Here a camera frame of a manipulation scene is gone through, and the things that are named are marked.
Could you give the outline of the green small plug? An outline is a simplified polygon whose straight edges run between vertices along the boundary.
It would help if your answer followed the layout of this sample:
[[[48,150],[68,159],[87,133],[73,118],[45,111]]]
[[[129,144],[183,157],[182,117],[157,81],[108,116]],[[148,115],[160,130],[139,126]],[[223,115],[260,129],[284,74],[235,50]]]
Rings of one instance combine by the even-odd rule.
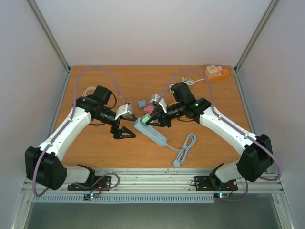
[[[141,122],[147,126],[146,122],[151,118],[151,116],[149,114],[146,114],[144,115],[142,118],[141,118]]]

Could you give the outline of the grey blue strip base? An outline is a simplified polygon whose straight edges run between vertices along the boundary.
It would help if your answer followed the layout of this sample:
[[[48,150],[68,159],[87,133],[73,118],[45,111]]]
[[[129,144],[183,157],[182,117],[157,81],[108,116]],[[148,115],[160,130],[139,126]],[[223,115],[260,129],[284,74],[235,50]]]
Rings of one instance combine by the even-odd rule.
[[[167,144],[167,139],[164,135],[152,126],[145,125],[140,118],[135,121],[134,127],[159,146],[165,146]]]

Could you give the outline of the pink plug adapter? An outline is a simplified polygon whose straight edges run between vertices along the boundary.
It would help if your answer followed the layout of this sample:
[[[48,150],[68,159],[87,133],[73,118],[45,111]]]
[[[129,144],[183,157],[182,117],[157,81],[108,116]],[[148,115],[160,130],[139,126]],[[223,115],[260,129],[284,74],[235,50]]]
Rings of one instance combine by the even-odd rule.
[[[154,111],[155,107],[150,105],[150,106],[147,106],[143,109],[144,113],[145,114],[151,114],[153,111]]]

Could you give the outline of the light blue usb charger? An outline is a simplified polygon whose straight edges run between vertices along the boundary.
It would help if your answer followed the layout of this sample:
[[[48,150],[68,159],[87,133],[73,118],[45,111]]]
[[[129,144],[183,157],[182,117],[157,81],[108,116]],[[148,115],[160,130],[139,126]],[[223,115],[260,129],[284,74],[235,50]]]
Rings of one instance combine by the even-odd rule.
[[[138,101],[138,106],[139,106],[139,108],[145,108],[147,105],[148,105],[149,103],[147,102],[147,101],[145,101],[145,100],[140,100],[140,101]]]

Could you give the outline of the beige cube plug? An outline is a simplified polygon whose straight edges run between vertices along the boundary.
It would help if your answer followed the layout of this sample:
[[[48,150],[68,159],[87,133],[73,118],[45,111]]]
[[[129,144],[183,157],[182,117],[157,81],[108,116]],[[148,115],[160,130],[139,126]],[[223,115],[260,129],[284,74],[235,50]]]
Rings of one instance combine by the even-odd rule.
[[[207,77],[215,77],[218,74],[218,69],[215,65],[209,65],[205,69],[205,75]]]

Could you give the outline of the pink small plug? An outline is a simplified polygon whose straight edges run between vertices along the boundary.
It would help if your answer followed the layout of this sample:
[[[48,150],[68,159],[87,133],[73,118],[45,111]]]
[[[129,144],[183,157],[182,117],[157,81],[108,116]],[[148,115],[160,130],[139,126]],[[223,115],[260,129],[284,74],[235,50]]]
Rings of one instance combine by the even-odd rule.
[[[222,70],[221,66],[217,66],[216,68],[217,68],[217,71],[219,71],[219,72]]]

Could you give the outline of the orange power strip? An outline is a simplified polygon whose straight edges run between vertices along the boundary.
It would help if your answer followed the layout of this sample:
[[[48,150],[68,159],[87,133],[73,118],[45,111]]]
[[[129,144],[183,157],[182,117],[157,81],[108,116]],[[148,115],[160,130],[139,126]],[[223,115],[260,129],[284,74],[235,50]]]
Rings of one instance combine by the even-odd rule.
[[[207,77],[207,79],[211,82],[211,81],[215,81],[215,80],[221,80],[226,78],[229,75],[229,72],[227,69],[222,69],[220,72],[218,72],[218,74],[215,77]]]

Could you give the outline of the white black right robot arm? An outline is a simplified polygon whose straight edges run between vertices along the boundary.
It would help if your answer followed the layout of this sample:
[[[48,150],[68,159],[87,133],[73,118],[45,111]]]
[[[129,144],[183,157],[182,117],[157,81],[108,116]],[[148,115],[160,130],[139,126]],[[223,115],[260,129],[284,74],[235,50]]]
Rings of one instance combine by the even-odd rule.
[[[171,127],[173,119],[185,116],[214,131],[240,155],[239,160],[220,164],[210,172],[209,182],[214,189],[240,178],[255,182],[273,164],[272,144],[267,135],[257,136],[228,120],[208,100],[196,99],[186,83],[174,84],[171,91],[176,100],[173,105],[167,105],[157,94],[151,96],[155,109],[147,125]]]

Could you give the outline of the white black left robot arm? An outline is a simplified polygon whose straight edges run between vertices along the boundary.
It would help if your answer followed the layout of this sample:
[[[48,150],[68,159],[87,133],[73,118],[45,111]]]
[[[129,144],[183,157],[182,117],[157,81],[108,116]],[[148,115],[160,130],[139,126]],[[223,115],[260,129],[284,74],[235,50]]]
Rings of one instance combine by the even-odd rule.
[[[57,190],[63,184],[73,183],[80,184],[85,190],[95,187],[97,180],[94,169],[84,165],[65,167],[62,160],[78,134],[93,120],[108,124],[114,139],[136,137],[127,127],[120,127],[121,120],[136,121],[133,107],[125,103],[113,111],[106,106],[111,95],[112,91],[108,88],[97,86],[93,94],[77,98],[54,133],[38,147],[30,146],[25,151],[26,177],[32,181],[33,188],[40,184]]]

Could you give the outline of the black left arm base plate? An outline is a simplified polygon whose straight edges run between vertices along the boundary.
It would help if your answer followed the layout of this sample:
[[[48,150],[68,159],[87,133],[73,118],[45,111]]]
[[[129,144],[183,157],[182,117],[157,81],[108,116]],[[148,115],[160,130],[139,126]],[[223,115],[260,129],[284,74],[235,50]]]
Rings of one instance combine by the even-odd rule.
[[[94,177],[91,176],[85,183],[79,183],[77,184],[69,184],[67,187],[68,191],[92,191],[92,190],[100,190],[101,187],[102,191],[108,191],[111,184],[112,184],[112,178],[110,175],[103,176],[103,178],[100,178],[101,176],[95,175]]]

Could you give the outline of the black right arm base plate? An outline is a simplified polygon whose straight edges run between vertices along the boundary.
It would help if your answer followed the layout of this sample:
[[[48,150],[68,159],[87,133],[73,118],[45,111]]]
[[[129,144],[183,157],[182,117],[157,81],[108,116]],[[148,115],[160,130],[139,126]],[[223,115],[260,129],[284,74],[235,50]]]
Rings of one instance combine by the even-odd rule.
[[[195,176],[190,182],[190,186],[195,187],[196,191],[237,191],[238,186],[236,180],[227,183],[221,183],[218,187],[214,187],[209,176]]]

